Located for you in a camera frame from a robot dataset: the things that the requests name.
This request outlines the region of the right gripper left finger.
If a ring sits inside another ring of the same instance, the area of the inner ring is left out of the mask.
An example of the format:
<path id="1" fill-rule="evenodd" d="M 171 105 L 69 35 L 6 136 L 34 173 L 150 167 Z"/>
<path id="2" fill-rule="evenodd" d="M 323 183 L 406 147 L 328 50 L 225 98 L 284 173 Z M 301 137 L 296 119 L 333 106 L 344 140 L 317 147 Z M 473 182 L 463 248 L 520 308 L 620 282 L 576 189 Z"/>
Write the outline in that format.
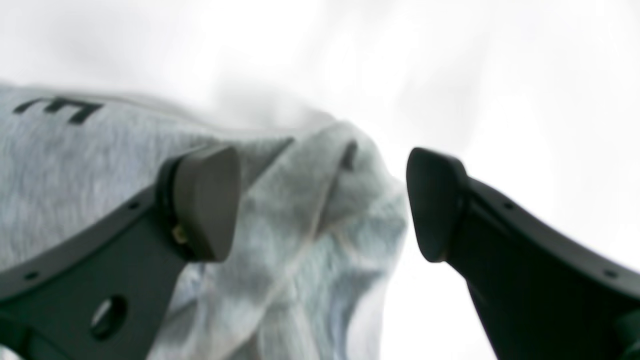
<path id="1" fill-rule="evenodd" d="M 1 273 L 1 346 L 23 360 L 144 360 L 179 276 L 233 246 L 231 146 L 169 158 L 153 185 L 73 238 Z"/>

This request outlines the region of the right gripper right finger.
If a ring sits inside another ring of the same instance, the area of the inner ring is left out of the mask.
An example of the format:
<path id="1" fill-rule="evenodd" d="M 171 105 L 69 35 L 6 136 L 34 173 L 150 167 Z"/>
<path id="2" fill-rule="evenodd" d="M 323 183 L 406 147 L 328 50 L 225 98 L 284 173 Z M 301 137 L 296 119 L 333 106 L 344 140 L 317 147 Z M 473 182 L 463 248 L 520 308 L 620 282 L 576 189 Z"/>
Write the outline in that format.
<path id="1" fill-rule="evenodd" d="M 553 230 L 450 155 L 414 148 L 422 256 L 464 278 L 499 360 L 637 360 L 639 274 Z"/>

